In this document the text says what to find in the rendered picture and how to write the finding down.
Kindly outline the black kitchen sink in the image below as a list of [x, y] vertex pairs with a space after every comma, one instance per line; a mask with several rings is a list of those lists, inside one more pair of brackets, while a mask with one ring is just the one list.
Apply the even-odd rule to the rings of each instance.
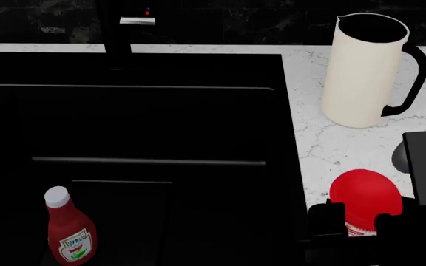
[[0, 52], [0, 266], [58, 266], [44, 193], [95, 224], [86, 266], [303, 266], [276, 55]]

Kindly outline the red ketchup bottle white cap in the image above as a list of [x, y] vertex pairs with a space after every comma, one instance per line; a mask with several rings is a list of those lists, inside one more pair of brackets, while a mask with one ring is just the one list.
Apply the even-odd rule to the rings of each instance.
[[48, 245], [55, 260], [63, 266], [87, 263], [98, 247], [94, 223], [76, 208], [63, 186], [47, 190], [44, 200], [50, 217]]

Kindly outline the jam jar with red lid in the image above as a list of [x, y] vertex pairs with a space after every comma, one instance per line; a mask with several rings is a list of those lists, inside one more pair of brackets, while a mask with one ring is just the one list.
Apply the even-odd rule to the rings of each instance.
[[402, 196], [395, 184], [384, 175], [355, 169], [339, 175], [329, 190], [331, 203], [345, 206], [348, 236], [375, 236], [375, 219], [380, 214], [400, 215]]

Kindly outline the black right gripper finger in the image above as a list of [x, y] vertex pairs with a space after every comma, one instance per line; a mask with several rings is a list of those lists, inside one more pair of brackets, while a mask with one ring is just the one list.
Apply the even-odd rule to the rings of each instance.
[[325, 203], [312, 205], [308, 209], [308, 232], [312, 239], [345, 239], [348, 229], [345, 225], [345, 205]]
[[380, 239], [391, 238], [400, 239], [407, 235], [413, 234], [415, 231], [415, 220], [419, 210], [419, 203], [416, 199], [410, 197], [402, 197], [402, 213], [391, 215], [383, 213], [376, 216], [374, 225], [376, 235]]

